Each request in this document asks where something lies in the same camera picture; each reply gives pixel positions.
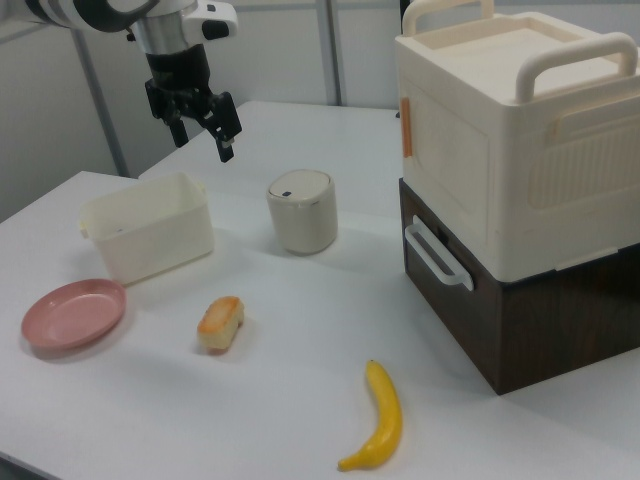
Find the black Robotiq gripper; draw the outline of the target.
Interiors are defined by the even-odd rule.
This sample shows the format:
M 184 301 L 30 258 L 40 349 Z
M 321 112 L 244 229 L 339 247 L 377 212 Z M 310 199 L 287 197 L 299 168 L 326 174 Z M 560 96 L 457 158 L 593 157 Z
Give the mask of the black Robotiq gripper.
M 210 69 L 202 44 L 172 54 L 146 54 L 152 78 L 145 83 L 151 114 L 170 130 L 177 148 L 188 142 L 184 113 L 204 116 L 204 128 L 213 136 L 221 161 L 234 157 L 233 142 L 242 131 L 229 92 L 212 94 Z

